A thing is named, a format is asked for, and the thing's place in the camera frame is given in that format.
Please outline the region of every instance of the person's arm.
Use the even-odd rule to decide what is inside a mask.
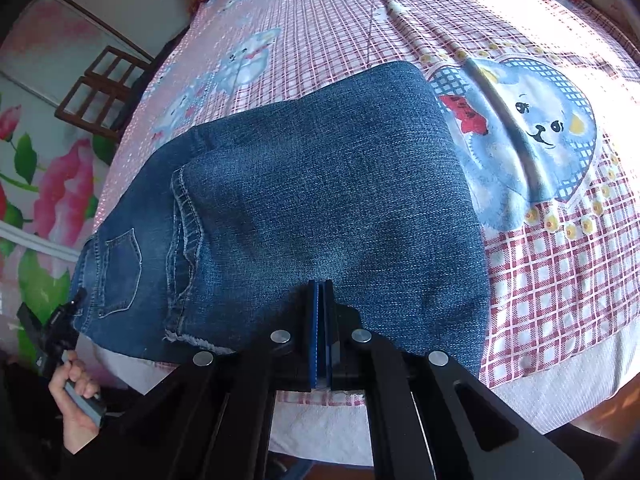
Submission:
[[[66,393],[66,380],[71,379],[75,382],[76,393],[85,399],[93,397],[100,390],[100,386],[84,371],[84,363],[78,359],[76,352],[68,352],[68,358],[69,361],[53,373],[49,382],[49,391],[62,413],[65,448],[75,454],[98,435],[98,427]]]

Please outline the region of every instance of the silver screw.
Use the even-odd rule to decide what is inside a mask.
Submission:
[[[274,343],[286,343],[291,339],[291,334],[286,330],[274,330],[271,332],[271,340]]]
[[[193,356],[193,364],[196,366],[209,366],[213,362],[213,354],[203,350]]]
[[[357,343],[368,343],[371,341],[371,332],[363,328],[357,328],[351,332],[351,338]]]
[[[432,365],[436,366],[444,366],[449,362],[449,356],[440,350],[436,350],[435,352],[431,352],[429,354],[429,362]]]

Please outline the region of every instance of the jeans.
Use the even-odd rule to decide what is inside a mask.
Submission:
[[[74,325],[96,344],[183,362],[277,328],[309,279],[366,328],[478,372],[484,247],[430,85],[384,64],[159,148],[82,249]]]

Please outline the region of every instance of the red and white checkered pattern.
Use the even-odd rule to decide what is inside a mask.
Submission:
[[[483,232],[493,294],[481,379],[495,386],[549,368],[638,315],[639,186],[610,137],[620,134],[620,116],[640,116],[632,97],[640,94],[640,53],[607,18],[587,4],[574,1],[568,10],[555,0],[241,0],[222,11],[227,1],[199,10],[163,67],[170,71],[147,89],[113,161],[96,227],[151,154],[157,117],[256,32],[281,29],[267,69],[232,96],[212,89],[190,125],[299,98],[382,62],[408,60],[429,77],[467,56],[526,54],[556,66],[587,96],[600,148],[571,206],[543,203],[519,230]],[[343,397],[288,393],[279,400],[362,401]]]

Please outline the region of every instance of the yellow ear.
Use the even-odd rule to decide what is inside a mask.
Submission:
[[[575,135],[581,135],[584,133],[584,123],[581,118],[578,117],[575,113],[571,119],[571,125],[569,126],[569,131]]]
[[[485,78],[487,78],[491,83],[493,83],[494,85],[498,84],[498,78],[493,72],[491,72],[490,70],[487,70],[486,68],[481,68],[480,72],[482,72],[482,75]]]

